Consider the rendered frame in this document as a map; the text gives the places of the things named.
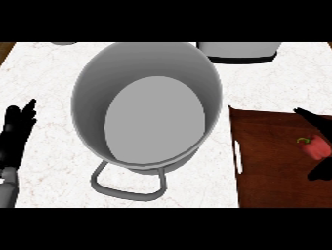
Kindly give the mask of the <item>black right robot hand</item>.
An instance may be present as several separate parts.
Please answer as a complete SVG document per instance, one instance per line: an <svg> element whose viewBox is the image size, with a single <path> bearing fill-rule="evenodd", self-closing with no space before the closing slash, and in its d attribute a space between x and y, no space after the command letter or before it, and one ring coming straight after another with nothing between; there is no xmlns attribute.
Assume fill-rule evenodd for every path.
<svg viewBox="0 0 332 250"><path fill-rule="evenodd" d="M322 135L332 144L332 120L304 110L303 108L295 108L295 113L304 118L304 120L318 128ZM332 180L332 156L328 156L322 162L318 164L315 169L307 174L307 179L310 181Z"/></svg>

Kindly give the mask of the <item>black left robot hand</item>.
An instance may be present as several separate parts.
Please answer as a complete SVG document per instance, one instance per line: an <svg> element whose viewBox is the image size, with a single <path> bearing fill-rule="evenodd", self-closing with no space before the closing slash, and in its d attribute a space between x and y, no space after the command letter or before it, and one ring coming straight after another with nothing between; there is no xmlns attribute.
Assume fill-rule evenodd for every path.
<svg viewBox="0 0 332 250"><path fill-rule="evenodd" d="M11 105L5 112L5 123L0 132L0 178L7 167L20 169L26 145L36 124L36 99L32 99L24 108Z"/></svg>

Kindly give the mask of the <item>red bell pepper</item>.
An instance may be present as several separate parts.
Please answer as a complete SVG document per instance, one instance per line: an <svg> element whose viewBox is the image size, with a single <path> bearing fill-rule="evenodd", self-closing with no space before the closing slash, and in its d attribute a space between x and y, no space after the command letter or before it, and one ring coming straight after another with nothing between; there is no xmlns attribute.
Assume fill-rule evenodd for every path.
<svg viewBox="0 0 332 250"><path fill-rule="evenodd" d="M332 154L331 145L318 135L307 135L297 140L298 148L313 160L322 160Z"/></svg>

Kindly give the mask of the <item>brown wooden tray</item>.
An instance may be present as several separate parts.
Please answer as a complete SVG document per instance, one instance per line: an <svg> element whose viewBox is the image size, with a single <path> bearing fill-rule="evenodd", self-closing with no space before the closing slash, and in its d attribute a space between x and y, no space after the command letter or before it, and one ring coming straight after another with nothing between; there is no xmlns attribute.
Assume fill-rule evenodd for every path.
<svg viewBox="0 0 332 250"><path fill-rule="evenodd" d="M319 134L294 113L231 110L238 202L242 207L332 207L332 180L312 181L319 162L297 139Z"/></svg>

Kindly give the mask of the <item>large grey metal pot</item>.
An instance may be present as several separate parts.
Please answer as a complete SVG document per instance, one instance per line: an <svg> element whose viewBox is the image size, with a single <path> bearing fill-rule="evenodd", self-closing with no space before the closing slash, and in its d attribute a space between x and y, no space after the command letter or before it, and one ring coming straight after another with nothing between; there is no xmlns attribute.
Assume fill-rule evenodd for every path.
<svg viewBox="0 0 332 250"><path fill-rule="evenodd" d="M191 43L116 42L80 73L73 124L101 166L164 180L204 144L222 105L219 72Z"/></svg>

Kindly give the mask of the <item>white appliance with black base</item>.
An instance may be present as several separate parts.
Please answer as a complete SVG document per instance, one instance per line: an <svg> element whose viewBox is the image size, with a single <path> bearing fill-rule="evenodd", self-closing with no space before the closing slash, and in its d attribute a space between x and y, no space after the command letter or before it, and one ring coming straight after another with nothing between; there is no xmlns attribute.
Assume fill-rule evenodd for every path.
<svg viewBox="0 0 332 250"><path fill-rule="evenodd" d="M198 42L197 48L213 63L269 63L278 56L281 42Z"/></svg>

